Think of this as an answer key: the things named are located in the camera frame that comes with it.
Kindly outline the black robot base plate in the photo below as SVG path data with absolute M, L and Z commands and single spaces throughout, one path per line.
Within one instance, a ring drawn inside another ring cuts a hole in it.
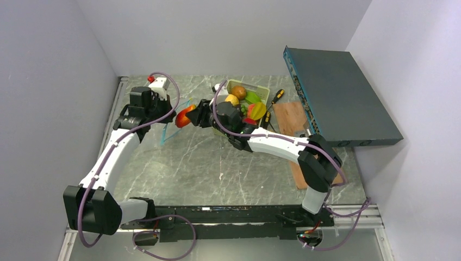
M 155 229 L 162 243 L 192 239 L 295 240 L 303 229 L 333 227 L 332 214 L 311 214 L 296 204 L 264 206 L 159 206 L 160 221 L 125 222 L 121 229 Z

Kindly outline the clear zip top bag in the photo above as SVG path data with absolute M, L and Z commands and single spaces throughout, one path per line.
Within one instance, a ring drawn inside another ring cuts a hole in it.
M 186 99 L 181 99 L 180 103 L 176 109 L 177 114 L 181 112 L 183 109 L 186 109 L 190 105 L 193 104 L 193 98 L 188 98 Z M 171 123 L 167 123 L 161 131 L 161 139 L 160 139 L 160 146 L 165 145 L 166 142 L 174 138 L 176 135 L 179 134 L 179 132 L 182 130 L 181 128 L 178 128 L 175 124 L 176 118 L 173 119 Z

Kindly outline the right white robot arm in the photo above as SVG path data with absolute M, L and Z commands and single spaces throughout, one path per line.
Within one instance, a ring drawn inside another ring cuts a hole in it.
M 215 128 L 238 150 L 266 153 L 297 164 L 307 184 L 300 220 L 307 226 L 319 221 L 320 210 L 342 165 L 323 136 L 302 138 L 271 132 L 250 124 L 231 102 L 215 104 L 213 100 L 201 100 L 198 106 L 183 110 L 183 114 L 196 127 Z

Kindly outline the red orange mango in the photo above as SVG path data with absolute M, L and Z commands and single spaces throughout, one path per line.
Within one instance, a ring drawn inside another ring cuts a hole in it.
M 178 128 L 183 128 L 187 126 L 188 124 L 191 123 L 191 120 L 186 116 L 188 112 L 191 112 L 196 109 L 196 105 L 192 104 L 185 109 L 181 110 L 177 115 L 175 119 L 175 125 Z

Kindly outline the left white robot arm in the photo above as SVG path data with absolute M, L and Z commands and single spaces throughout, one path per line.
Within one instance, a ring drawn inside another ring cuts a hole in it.
M 63 194 L 68 224 L 79 233 L 113 235 L 135 221 L 142 228 L 155 224 L 152 199 L 132 197 L 118 202 L 112 196 L 124 166 L 141 144 L 153 123 L 170 123 L 176 112 L 166 87 L 139 86 L 131 89 L 129 103 L 115 120 L 110 139 L 94 167 L 77 186 Z

